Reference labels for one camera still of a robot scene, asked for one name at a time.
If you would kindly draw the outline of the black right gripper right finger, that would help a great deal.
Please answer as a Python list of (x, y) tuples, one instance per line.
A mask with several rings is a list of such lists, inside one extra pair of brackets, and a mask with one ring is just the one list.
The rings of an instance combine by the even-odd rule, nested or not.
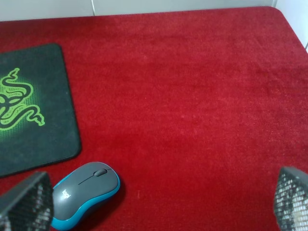
[(308, 175), (295, 167), (282, 167), (274, 194), (274, 215), (282, 231), (308, 229)]

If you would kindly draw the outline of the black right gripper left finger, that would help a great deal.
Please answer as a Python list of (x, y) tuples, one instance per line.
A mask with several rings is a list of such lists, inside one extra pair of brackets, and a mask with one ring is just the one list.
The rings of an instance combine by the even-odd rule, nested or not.
[(0, 196), (2, 231), (49, 231), (54, 215), (47, 172), (35, 172)]

